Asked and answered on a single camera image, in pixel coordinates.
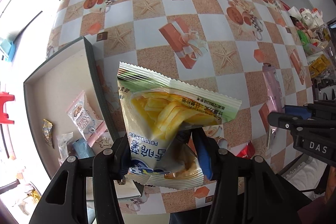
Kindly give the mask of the light blue snack bar wrapper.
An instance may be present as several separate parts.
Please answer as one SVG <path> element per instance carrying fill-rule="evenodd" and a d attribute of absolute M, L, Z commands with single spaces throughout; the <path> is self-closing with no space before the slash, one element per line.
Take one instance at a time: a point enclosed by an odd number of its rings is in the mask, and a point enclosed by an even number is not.
<path fill-rule="evenodd" d="M 75 151 L 76 156 L 79 159 L 85 159 L 89 157 L 94 157 L 95 153 L 93 149 L 87 144 L 86 140 L 81 138 L 72 142 L 72 147 Z"/>

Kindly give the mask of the pink crispy cranberry packet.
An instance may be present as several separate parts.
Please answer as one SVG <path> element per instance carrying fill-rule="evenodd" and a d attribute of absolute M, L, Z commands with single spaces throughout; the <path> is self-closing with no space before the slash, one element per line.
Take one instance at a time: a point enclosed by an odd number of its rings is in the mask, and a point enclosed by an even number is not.
<path fill-rule="evenodd" d="M 108 130 L 105 121 L 90 106 L 84 91 L 76 97 L 66 113 L 90 147 Z"/>

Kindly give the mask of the clear chocolate cake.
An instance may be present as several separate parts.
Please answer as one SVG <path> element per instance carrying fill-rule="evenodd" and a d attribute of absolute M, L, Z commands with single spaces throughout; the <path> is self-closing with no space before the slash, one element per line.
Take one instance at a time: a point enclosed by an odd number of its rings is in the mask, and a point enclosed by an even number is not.
<path fill-rule="evenodd" d="M 63 162 L 69 156 L 68 146 L 71 143 L 73 136 L 74 136 L 73 132 L 57 136 L 58 149 L 60 153 L 61 162 Z"/>

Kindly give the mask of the floral yellow candy packet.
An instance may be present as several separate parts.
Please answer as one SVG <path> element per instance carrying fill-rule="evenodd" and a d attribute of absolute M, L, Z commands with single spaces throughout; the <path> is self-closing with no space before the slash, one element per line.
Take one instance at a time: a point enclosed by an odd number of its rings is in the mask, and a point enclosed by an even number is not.
<path fill-rule="evenodd" d="M 44 137 L 44 140 L 45 140 L 45 143 L 54 148 L 54 143 L 53 143 L 53 139 L 52 139 L 52 128 L 53 128 L 53 124 L 44 119 L 43 120 L 43 137 Z"/>

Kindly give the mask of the potato sticks bag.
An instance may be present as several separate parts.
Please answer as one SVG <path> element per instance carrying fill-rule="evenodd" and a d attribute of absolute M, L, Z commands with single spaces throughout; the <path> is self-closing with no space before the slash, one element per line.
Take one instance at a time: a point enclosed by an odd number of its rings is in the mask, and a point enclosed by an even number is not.
<path fill-rule="evenodd" d="M 242 102 L 124 62 L 117 84 L 131 156 L 128 177 L 171 189 L 202 185 L 205 173 L 182 133 L 235 119 Z"/>

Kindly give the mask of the pink long snack wrapper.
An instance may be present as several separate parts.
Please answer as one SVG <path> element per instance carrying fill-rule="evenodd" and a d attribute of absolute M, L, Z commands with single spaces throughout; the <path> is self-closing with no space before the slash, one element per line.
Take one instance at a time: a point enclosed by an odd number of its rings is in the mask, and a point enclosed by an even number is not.
<path fill-rule="evenodd" d="M 270 148 L 272 147 L 278 128 L 270 124 L 268 121 L 268 115 L 271 112 L 281 113 L 283 111 L 284 101 L 282 98 L 281 85 L 277 77 L 276 68 L 269 63 L 264 63 L 262 66 L 262 74 L 267 91 L 267 111 L 265 113 L 265 121 L 268 126 L 266 132 L 268 133 L 268 148 Z"/>

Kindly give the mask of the red snack wrapper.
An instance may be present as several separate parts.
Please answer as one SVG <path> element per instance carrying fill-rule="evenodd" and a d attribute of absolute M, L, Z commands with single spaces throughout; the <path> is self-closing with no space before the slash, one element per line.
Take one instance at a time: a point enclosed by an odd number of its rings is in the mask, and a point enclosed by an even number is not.
<path fill-rule="evenodd" d="M 251 159 L 255 155 L 255 148 L 251 141 L 236 155 L 240 158 Z"/>

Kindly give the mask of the cardboard tray box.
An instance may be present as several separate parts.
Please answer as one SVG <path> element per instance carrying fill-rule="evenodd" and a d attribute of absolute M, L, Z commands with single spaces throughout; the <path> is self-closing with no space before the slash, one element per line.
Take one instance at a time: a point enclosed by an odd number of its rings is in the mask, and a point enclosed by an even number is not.
<path fill-rule="evenodd" d="M 110 142 L 126 132 L 117 87 L 119 62 L 114 61 L 109 69 L 97 58 L 98 45 L 82 36 L 49 57 L 23 84 L 31 135 L 50 178 L 60 167 L 57 136 L 73 132 L 74 139 L 82 138 L 66 113 L 82 91 L 98 117 L 105 121 Z M 44 119 L 53 124 L 54 148 L 45 143 Z"/>

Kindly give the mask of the red plastic stool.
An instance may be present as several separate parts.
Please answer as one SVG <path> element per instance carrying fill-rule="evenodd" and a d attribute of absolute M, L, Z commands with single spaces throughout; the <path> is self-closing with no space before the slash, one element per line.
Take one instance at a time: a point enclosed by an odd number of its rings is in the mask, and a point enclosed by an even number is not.
<path fill-rule="evenodd" d="M 0 92 L 0 123 L 1 124 L 15 124 L 15 121 L 9 119 L 6 112 L 6 103 L 15 100 L 15 96 L 8 92 Z"/>

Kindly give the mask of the blue dustpan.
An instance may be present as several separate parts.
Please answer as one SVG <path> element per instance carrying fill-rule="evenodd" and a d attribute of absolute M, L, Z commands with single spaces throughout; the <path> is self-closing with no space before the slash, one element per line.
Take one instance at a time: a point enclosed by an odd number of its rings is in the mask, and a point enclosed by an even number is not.
<path fill-rule="evenodd" d="M 0 43 L 1 60 L 12 62 L 15 55 L 15 44 L 11 40 L 1 39 Z"/>

